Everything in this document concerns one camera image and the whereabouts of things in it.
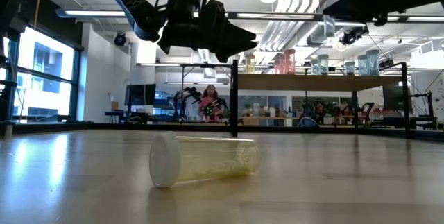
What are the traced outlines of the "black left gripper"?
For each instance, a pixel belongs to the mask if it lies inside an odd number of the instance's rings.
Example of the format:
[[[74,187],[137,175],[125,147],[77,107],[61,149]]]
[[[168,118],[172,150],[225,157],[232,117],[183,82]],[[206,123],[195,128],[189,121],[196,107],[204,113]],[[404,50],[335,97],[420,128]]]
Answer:
[[[218,60],[228,58],[257,46],[256,34],[235,26],[227,18],[224,3],[207,0],[167,0],[158,5],[162,16],[157,45],[168,54],[172,46],[195,51],[207,49]]]

